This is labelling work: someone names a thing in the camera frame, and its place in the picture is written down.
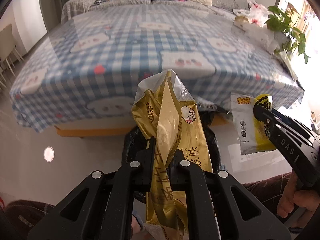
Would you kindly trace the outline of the person's right hand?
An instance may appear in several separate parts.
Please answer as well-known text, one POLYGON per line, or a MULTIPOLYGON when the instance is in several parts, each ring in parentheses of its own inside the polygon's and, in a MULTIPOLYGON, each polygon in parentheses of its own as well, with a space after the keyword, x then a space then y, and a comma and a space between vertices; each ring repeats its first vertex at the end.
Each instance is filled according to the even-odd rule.
POLYGON ((294 205, 297 205, 306 208, 306 214, 302 218, 306 218, 308 222, 319 206, 319 195, 313 190, 298 190, 297 183, 298 177, 292 171, 278 203, 277 214, 286 218, 293 211, 294 205))

